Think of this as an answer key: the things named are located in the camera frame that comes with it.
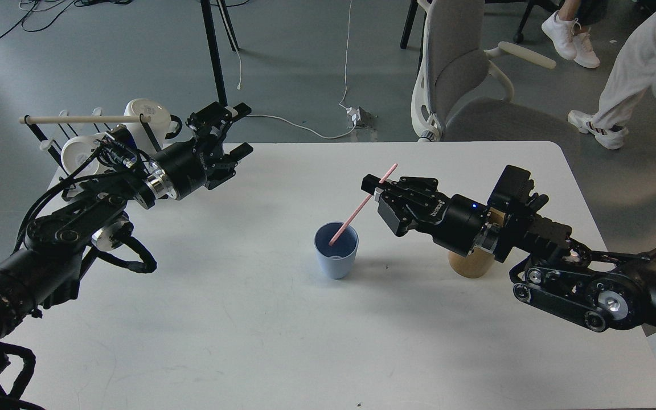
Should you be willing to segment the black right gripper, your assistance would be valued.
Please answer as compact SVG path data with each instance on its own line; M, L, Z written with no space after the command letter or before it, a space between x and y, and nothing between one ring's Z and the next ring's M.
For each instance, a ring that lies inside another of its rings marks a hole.
M463 195L438 192L435 178L400 177L398 180L367 174L361 190L378 197L378 213L391 233L401 237L415 230L435 244L467 255L487 221L489 207Z

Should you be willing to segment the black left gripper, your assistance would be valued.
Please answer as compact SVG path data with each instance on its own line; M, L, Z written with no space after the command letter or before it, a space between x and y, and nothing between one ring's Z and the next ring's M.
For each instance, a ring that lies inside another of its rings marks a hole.
M186 125L193 137L172 143L149 161L147 181L154 195L182 200L199 187L213 190L234 177L235 168L253 153L253 147L242 143L226 154L223 143L231 126L248 114L252 108L244 102L236 106L213 102L190 114Z

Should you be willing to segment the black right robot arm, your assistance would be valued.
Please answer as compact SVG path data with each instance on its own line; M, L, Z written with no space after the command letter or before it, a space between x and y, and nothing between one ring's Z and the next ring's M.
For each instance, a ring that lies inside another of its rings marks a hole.
M504 262L518 248L527 257L510 270L518 301L594 332L656 327L656 249L638 254L589 249L572 228L539 215L548 202L534 194L531 174L508 165L487 203L439 192L434 178L381 182L361 189L378 195L378 213L396 236L416 230L461 256L481 249Z

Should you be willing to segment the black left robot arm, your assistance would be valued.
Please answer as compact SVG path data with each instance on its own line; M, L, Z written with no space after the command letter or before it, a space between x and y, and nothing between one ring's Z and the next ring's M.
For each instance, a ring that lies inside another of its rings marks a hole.
M36 409L22 400L36 357L3 342L28 317L75 300L89 267L100 259L136 273L153 273L157 262L133 236L125 212L160 198L182 200L199 187L212 190L235 175L253 152L248 143L227 153L229 128L252 109L214 102L188 117L193 136L153 155L140 150L123 124L95 142L84 162L47 190L22 221L13 253L0 263L0 409Z

